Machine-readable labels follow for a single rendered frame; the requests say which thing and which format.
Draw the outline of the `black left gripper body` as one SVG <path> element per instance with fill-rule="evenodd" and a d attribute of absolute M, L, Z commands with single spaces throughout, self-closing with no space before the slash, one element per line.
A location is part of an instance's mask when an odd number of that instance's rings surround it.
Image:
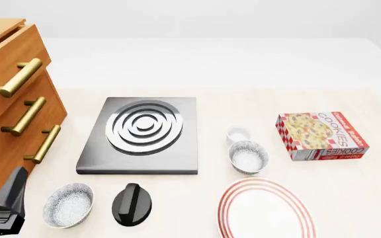
<path fill-rule="evenodd" d="M 19 234 L 24 223 L 24 218 L 10 212 L 0 212 L 0 235 Z"/>

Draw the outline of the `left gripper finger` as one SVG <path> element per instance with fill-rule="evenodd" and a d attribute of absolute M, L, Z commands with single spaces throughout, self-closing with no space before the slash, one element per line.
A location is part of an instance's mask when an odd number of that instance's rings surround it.
<path fill-rule="evenodd" d="M 25 216 L 24 192 L 28 172 L 18 166 L 0 189 L 0 213 Z"/>

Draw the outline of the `large patterned black bowl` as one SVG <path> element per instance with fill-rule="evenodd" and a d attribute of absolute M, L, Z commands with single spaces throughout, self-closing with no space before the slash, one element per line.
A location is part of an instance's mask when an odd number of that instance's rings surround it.
<path fill-rule="evenodd" d="M 43 220 L 56 229 L 75 227 L 90 214 L 94 193 L 83 183 L 66 184 L 48 197 L 42 210 Z"/>

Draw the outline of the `flat black stove plate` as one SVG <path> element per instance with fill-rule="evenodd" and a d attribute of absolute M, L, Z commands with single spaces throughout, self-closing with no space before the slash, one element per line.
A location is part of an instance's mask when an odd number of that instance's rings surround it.
<path fill-rule="evenodd" d="M 198 173 L 194 97 L 109 97 L 76 165 L 89 175 Z"/>

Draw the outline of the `small white ramekin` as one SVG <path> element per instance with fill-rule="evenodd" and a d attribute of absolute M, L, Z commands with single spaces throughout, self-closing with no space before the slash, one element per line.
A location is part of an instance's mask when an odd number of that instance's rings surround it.
<path fill-rule="evenodd" d="M 240 125 L 234 125 L 228 128 L 226 132 L 226 142 L 228 145 L 246 140 L 251 140 L 251 134 L 247 128 Z"/>

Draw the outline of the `small patterned black bowl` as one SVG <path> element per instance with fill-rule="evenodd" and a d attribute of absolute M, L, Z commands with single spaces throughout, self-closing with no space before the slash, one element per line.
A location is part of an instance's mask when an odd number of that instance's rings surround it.
<path fill-rule="evenodd" d="M 233 168 L 247 175 L 261 172 L 269 162 L 265 148 L 251 140 L 241 140 L 231 144 L 228 155 Z"/>

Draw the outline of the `white plate with red rings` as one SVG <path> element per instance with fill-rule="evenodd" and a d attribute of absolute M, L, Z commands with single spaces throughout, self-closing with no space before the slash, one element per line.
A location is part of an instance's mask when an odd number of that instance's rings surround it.
<path fill-rule="evenodd" d="M 232 182 L 218 202 L 221 238 L 318 238 L 314 220 L 289 189 L 266 178 Z"/>

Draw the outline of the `shallow wooden drawer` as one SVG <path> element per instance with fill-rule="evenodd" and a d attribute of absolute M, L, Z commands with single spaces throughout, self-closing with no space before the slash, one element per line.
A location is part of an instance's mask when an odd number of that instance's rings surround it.
<path fill-rule="evenodd" d="M 46 103 L 21 136 L 1 132 L 1 127 L 14 126 L 29 108 L 24 105 L 24 101 L 37 97 L 18 100 L 0 117 L 0 188 L 16 167 L 23 166 L 28 172 L 32 172 L 35 164 L 24 160 L 23 156 L 34 155 L 47 136 L 42 130 L 51 130 L 54 125 L 60 125 L 66 117 L 67 112 L 56 96 L 45 98 Z"/>

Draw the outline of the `middle-sized wooden drawer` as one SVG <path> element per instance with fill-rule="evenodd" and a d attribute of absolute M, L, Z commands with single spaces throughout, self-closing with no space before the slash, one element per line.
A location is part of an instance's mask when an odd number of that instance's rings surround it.
<path fill-rule="evenodd" d="M 0 117 L 12 106 L 15 102 L 20 99 L 30 98 L 30 97 L 46 97 L 46 96 L 56 96 L 58 95 L 54 88 L 54 85 L 50 82 L 49 75 L 47 73 L 42 73 L 39 77 L 35 79 L 26 89 L 22 89 L 21 95 L 16 95 L 10 99 L 6 99 L 0 96 Z"/>

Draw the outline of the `round black stove knob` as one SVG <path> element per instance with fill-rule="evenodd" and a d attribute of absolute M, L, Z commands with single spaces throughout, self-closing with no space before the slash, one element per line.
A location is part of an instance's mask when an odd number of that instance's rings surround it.
<path fill-rule="evenodd" d="M 152 209 L 151 196 L 139 184 L 129 183 L 112 202 L 113 218 L 125 227 L 139 225 Z"/>

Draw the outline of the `tall wooden drawer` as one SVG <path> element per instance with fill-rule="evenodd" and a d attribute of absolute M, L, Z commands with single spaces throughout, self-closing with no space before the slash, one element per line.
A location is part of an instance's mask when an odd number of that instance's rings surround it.
<path fill-rule="evenodd" d="M 13 24 L 3 26 L 0 20 L 0 87 L 21 70 L 17 67 L 18 63 L 26 63 L 34 58 L 42 61 L 42 67 L 13 97 L 21 95 L 21 90 L 33 83 L 51 60 L 36 25 L 24 25 L 22 19 L 17 19 Z"/>

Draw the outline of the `printed cookies box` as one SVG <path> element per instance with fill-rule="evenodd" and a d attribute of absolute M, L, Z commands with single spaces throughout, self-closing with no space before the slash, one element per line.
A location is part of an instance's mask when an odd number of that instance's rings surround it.
<path fill-rule="evenodd" d="M 279 114 L 275 126 L 293 161 L 359 159 L 370 148 L 341 112 Z"/>

